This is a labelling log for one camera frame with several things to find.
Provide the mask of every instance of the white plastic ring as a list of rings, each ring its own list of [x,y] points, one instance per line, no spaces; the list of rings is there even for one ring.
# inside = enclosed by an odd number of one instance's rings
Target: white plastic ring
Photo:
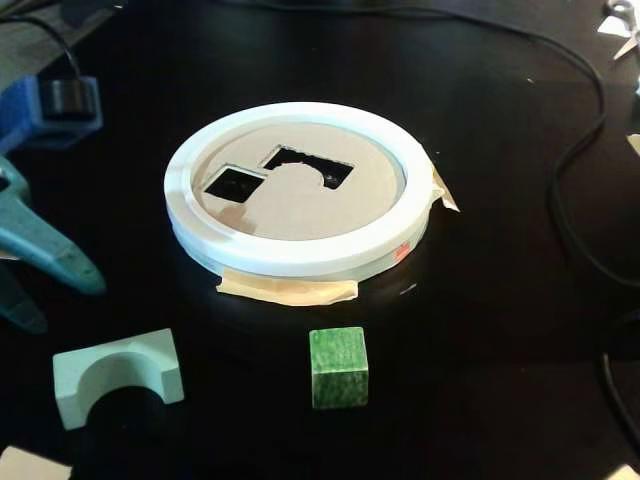
[[[236,231],[202,208],[194,195],[192,179],[216,149],[258,128],[301,122],[345,129],[385,149],[402,167],[406,181],[391,209],[368,225],[342,235],[287,241]],[[311,102],[251,108],[207,125],[176,151],[164,180],[167,209],[176,236],[197,261],[218,274],[229,267],[258,275],[304,278],[339,278],[340,272],[376,262],[416,233],[421,235],[433,189],[429,157],[398,125],[356,108]]]

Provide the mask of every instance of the white block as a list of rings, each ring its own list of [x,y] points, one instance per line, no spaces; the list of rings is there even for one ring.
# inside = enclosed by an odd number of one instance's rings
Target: white block
[[[53,356],[56,402],[64,428],[83,427],[91,407],[123,387],[146,387],[165,404],[184,399],[171,330],[116,340]]]

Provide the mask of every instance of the table surface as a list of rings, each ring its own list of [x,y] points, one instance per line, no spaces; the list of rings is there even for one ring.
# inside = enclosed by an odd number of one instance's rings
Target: table surface
[[[603,2],[440,3],[551,35],[602,72],[607,127],[563,195],[598,255],[639,272],[640,161],[624,138],[637,64],[614,65],[623,40],[595,33]],[[560,56],[457,21],[205,0],[134,3],[77,51],[99,78],[104,128],[68,151],[12,159],[34,208],[95,260],[109,290],[83,297],[12,265],[50,331],[34,337],[0,322],[0,448],[74,465],[80,479],[601,480],[638,466],[591,361],[599,325],[638,295],[567,259],[544,207],[552,162],[596,108]],[[463,213],[436,205],[416,251],[354,301],[288,308],[218,295],[217,278],[171,232],[167,162],[217,118],[295,100],[351,105],[404,127]],[[370,404],[313,412],[308,332],[339,326],[365,329]],[[187,399],[165,407],[143,389],[117,391],[87,427],[65,432],[51,355],[165,327]],[[616,366],[630,401],[638,368]]]

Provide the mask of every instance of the black cable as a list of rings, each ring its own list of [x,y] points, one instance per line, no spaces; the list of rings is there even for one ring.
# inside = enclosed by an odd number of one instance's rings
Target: black cable
[[[606,96],[604,82],[600,73],[595,66],[578,52],[572,50],[566,45],[545,35],[532,32],[516,25],[508,23],[487,20],[482,17],[471,15],[468,13],[449,11],[438,7],[429,7],[421,5],[383,5],[373,7],[344,7],[331,5],[290,5],[270,2],[268,0],[250,0],[249,2],[235,3],[236,5],[249,6],[255,8],[264,8],[270,10],[278,10],[282,12],[300,12],[300,13],[323,13],[336,15],[400,15],[411,18],[453,18],[462,20],[476,25],[502,30],[507,33],[523,36],[540,42],[568,58],[574,66],[576,66],[591,81],[598,102],[598,113],[593,123],[580,135],[579,139],[569,146],[564,153],[558,157],[552,167],[552,174],[547,185],[547,208],[552,224],[556,233],[560,237],[560,241],[565,247],[573,247],[580,253],[584,259],[591,264],[596,270],[604,274],[610,280],[624,285],[626,287],[640,288],[640,279],[628,278],[620,275],[601,260],[599,260],[586,245],[584,240],[576,232],[569,214],[564,206],[560,194],[560,180],[564,171],[577,159],[578,155],[586,150],[595,142],[606,120]]]
[[[584,131],[579,139],[575,143],[570,145],[553,164],[546,191],[547,207],[549,209],[551,222],[554,225],[556,233],[559,235],[560,241],[565,248],[574,247],[589,264],[591,264],[596,270],[598,270],[600,273],[602,273],[612,281],[626,287],[640,288],[640,279],[625,277],[614,272],[591,253],[591,250],[582,240],[580,235],[578,235],[571,220],[569,219],[569,215],[560,194],[560,180],[562,179],[563,173],[573,164],[573,162],[575,162],[575,160],[582,152],[584,152],[596,141],[596,139],[602,132],[606,120],[607,102],[604,82],[602,81],[602,77],[600,76],[600,73],[595,68],[595,66],[591,64],[591,62],[585,57],[572,50],[571,48],[563,45],[562,43],[545,35],[531,32],[518,26],[487,20],[466,13],[448,11],[436,7],[400,5],[357,8],[326,5],[299,6],[273,3],[268,0],[253,0],[250,3],[245,3],[244,5],[279,10],[284,12],[402,15],[412,18],[434,18],[434,15],[440,16],[441,18],[449,17],[484,27],[495,28],[507,33],[520,35],[531,40],[538,41],[544,45],[552,47],[558,53],[562,54],[565,58],[568,58],[582,73],[587,76],[587,78],[592,83],[597,97],[598,113],[591,125]],[[627,437],[632,447],[635,449],[636,454],[640,457],[640,429],[638,429],[638,427],[636,426],[633,417],[626,407],[620,395],[620,392],[618,391],[618,388],[616,387],[608,353],[610,343],[616,333],[618,333],[618,330],[636,322],[640,322],[640,310],[625,315],[620,320],[614,322],[612,325],[607,325],[608,330],[605,335],[605,340],[603,345],[599,349],[597,368],[601,373],[604,388],[614,407],[614,411],[621,423],[622,429],[627,434]]]
[[[27,23],[44,30],[58,44],[62,51],[64,51],[64,54],[67,56],[67,60],[71,65],[74,76],[77,78],[82,76],[80,65],[75,53],[73,53],[73,50],[65,41],[65,39],[62,38],[62,35],[60,35],[60,33],[58,33],[58,31],[47,22],[36,17],[29,17],[25,15],[7,15],[4,17],[0,17],[0,24],[3,23]]]
[[[622,395],[616,386],[611,367],[611,359],[608,353],[616,334],[637,323],[640,323],[640,310],[634,310],[620,317],[618,320],[613,322],[613,324],[607,325],[607,330],[603,334],[602,348],[598,354],[596,367],[600,374],[600,381],[602,382],[607,394],[607,400],[609,400],[613,407],[616,419],[620,423],[620,426],[624,434],[627,436],[632,448],[635,450],[636,455],[640,457],[640,429],[638,429],[631,412],[627,408],[624,400],[622,399]]]

